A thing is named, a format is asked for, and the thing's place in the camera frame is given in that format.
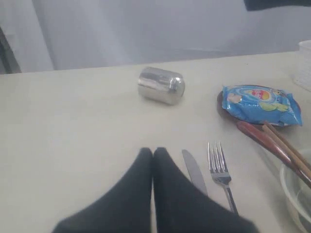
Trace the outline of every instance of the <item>blue snack bag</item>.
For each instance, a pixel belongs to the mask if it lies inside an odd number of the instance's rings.
[[[302,125],[301,112],[292,94],[265,86],[223,87],[222,108],[232,116],[254,124]]]

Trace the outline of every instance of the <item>table surface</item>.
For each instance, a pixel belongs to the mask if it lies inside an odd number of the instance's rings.
[[[286,209],[280,163],[216,110],[222,85],[289,90],[302,108],[304,126],[283,132],[298,148],[307,147],[311,93],[292,81],[296,54],[148,65],[184,76],[179,104],[138,95],[146,65],[0,76],[0,232],[50,233],[59,220],[107,192],[141,147],[166,147],[187,177],[181,150],[188,149],[208,195],[228,208],[207,167],[206,145],[214,140],[222,142],[239,213],[263,233],[299,232]],[[152,228],[156,232],[154,205]]]

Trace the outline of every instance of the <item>fork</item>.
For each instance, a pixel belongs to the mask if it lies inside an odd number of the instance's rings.
[[[239,215],[237,207],[235,206],[232,192],[229,187],[229,182],[231,181],[231,176],[228,172],[227,164],[225,162],[224,152],[221,143],[208,143],[208,166],[210,170],[210,174],[215,183],[220,184],[227,196],[230,209],[232,212]]]

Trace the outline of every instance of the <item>knife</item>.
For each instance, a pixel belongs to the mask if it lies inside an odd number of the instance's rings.
[[[207,196],[207,188],[201,173],[201,170],[192,154],[187,150],[182,150],[185,164],[193,185]]]

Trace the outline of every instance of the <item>silver can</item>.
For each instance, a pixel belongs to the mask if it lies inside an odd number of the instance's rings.
[[[138,80],[140,95],[170,105],[178,103],[184,91],[183,76],[168,70],[146,67]]]

